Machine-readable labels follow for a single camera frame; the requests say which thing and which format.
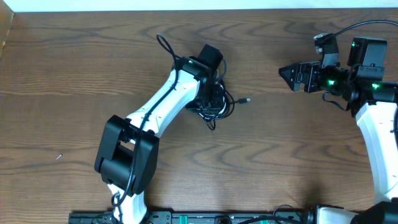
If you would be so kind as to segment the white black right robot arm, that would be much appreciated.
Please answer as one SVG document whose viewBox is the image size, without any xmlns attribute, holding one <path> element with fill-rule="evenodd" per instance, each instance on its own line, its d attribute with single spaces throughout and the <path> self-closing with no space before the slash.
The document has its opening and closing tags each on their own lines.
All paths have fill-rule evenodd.
<svg viewBox="0 0 398 224">
<path fill-rule="evenodd" d="M 368 152 L 374 183 L 374 204 L 363 212 L 317 205 L 303 223 L 397 223 L 397 84 L 361 78 L 359 65 L 351 69 L 298 62 L 279 69 L 292 91 L 342 96 L 355 118 Z"/>
</svg>

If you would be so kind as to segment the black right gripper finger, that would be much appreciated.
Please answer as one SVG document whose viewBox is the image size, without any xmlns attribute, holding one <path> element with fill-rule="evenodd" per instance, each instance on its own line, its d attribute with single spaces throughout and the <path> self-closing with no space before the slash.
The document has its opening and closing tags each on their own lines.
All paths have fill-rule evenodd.
<svg viewBox="0 0 398 224">
<path fill-rule="evenodd" d="M 297 76 L 301 63 L 295 62 L 279 68 L 279 75 L 282 77 Z"/>
<path fill-rule="evenodd" d="M 299 91 L 302 81 L 297 74 L 280 75 L 292 91 Z"/>
</svg>

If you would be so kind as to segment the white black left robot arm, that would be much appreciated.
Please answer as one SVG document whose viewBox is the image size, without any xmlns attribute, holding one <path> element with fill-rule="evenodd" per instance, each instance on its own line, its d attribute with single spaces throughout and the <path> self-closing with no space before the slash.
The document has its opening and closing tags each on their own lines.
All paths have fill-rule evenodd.
<svg viewBox="0 0 398 224">
<path fill-rule="evenodd" d="M 114 115 L 104 126 L 94 168 L 111 190 L 113 223 L 140 223 L 147 207 L 144 190 L 157 167 L 160 137 L 182 109 L 206 122 L 228 103 L 218 67 L 222 53 L 205 45 L 199 56 L 182 57 L 160 90 L 126 118 Z"/>
</svg>

